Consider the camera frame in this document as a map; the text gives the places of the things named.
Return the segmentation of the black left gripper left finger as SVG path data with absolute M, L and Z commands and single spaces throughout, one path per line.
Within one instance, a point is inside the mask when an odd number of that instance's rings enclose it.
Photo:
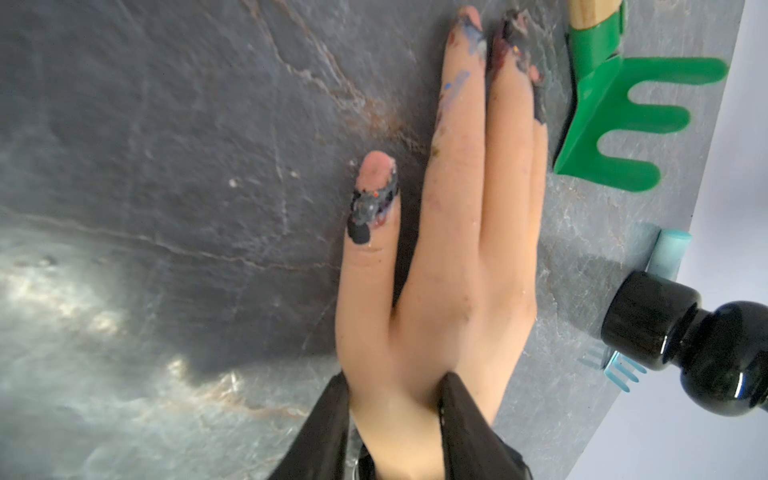
M 345 478 L 349 438 L 349 388 L 333 376 L 269 480 Z

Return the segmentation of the black wrist watch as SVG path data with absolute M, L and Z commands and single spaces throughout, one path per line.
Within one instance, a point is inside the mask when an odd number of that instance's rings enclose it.
M 516 465 L 516 468 L 522 474 L 522 479 L 531 480 L 533 478 L 532 473 L 528 465 L 525 463 L 523 456 L 514 450 L 512 447 L 503 444 L 506 451 L 506 456 Z M 355 462 L 353 469 L 354 479 L 376 479 L 376 469 L 373 458 L 364 444 L 359 449 L 359 455 Z

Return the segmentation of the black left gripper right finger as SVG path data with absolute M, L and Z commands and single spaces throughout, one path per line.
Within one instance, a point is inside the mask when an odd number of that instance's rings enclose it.
M 492 430 L 456 373 L 443 377 L 439 392 L 446 479 L 533 478 L 522 455 Z

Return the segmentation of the mannequin practice hand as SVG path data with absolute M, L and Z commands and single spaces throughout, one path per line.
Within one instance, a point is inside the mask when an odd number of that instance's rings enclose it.
M 548 131 L 530 49 L 526 13 L 487 37 L 475 8 L 459 11 L 401 291 L 395 164 L 379 151 L 361 164 L 354 199 L 371 212 L 348 220 L 335 334 L 379 479 L 443 478 L 441 379 L 458 375 L 491 424 L 535 323 Z

